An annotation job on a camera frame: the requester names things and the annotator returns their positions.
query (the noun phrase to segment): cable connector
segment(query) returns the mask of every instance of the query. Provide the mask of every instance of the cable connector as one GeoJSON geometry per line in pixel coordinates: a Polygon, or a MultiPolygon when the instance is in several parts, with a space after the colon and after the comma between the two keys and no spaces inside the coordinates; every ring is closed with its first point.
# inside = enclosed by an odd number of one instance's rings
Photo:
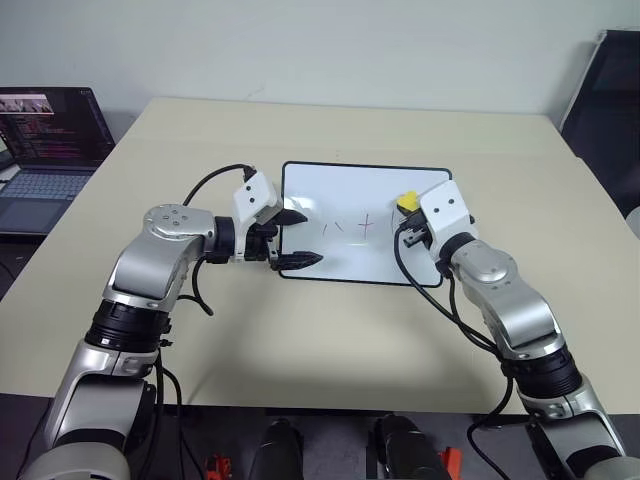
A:
{"type": "Polygon", "coordinates": [[[243,166],[242,171],[244,176],[244,183],[247,183],[251,179],[251,177],[258,173],[258,170],[256,170],[256,168],[252,165],[243,166]]]}

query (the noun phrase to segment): orange clip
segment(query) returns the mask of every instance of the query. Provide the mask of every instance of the orange clip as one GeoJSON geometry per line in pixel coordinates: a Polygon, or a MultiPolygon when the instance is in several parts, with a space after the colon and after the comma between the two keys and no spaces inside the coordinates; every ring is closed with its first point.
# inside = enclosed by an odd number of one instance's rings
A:
{"type": "Polygon", "coordinates": [[[451,480],[461,480],[460,472],[462,471],[462,450],[447,447],[444,452],[438,453],[442,459],[442,463],[449,472],[451,480]]]}

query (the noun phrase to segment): table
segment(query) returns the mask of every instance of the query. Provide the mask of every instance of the table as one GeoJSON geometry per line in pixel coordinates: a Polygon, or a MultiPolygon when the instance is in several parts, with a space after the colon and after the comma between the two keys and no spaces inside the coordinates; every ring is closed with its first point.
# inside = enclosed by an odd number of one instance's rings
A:
{"type": "MultiPolygon", "coordinates": [[[[167,98],[149,104],[0,304],[0,391],[54,394],[148,208],[181,202],[228,163],[278,183],[290,160],[451,169],[481,237],[550,302],[605,407],[640,412],[639,244],[547,118],[167,98]]],[[[192,206],[230,214],[240,181],[219,177],[192,206]]],[[[286,280],[255,263],[207,266],[200,285],[215,316],[179,302],[163,353],[189,403],[470,412],[502,395],[495,360],[410,288],[286,280]]],[[[517,399],[506,410],[521,411],[517,399]]]]}

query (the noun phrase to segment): black cylinder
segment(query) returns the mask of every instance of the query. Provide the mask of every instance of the black cylinder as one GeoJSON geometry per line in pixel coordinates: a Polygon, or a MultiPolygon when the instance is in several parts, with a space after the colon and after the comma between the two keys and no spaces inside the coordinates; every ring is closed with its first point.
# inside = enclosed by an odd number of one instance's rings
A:
{"type": "Polygon", "coordinates": [[[534,360],[504,360],[502,368],[514,377],[520,391],[528,397],[560,397],[582,385],[582,376],[566,344],[534,360]]]}
{"type": "Polygon", "coordinates": [[[84,340],[121,352],[147,353],[157,350],[169,328],[166,312],[103,300],[84,340]]]}

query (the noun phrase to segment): yellow object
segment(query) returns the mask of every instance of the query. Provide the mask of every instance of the yellow object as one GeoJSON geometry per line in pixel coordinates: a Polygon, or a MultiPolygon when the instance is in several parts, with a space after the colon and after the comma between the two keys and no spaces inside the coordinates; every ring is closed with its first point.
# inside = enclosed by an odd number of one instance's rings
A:
{"type": "Polygon", "coordinates": [[[398,197],[397,203],[400,208],[408,210],[409,212],[415,212],[420,208],[418,194],[413,190],[398,197]]]}

